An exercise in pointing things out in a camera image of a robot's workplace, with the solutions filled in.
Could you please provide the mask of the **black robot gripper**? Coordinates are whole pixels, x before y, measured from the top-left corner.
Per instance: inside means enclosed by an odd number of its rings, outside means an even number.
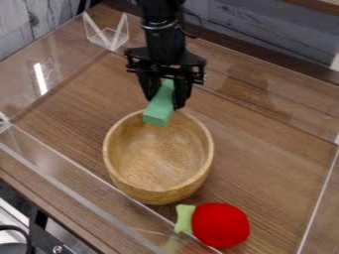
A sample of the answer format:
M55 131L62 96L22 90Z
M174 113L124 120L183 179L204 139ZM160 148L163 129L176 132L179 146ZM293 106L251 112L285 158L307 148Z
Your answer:
M136 74L146 99L151 101L156 95L162 78L174 79L174 108L182 109L192 94L192 83L204 84L207 61L188 51L172 62L158 62L147 48L130 48L124 55L127 71Z

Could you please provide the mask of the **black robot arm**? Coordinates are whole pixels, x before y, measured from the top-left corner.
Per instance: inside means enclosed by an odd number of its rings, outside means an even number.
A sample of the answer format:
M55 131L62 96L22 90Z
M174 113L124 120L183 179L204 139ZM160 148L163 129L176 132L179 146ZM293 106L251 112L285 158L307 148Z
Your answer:
M174 109L182 109L195 84L204 84L207 60L187 50L183 4L186 0L136 0L146 46L128 48L127 71L138 76L142 91L151 100L163 79L174 81Z

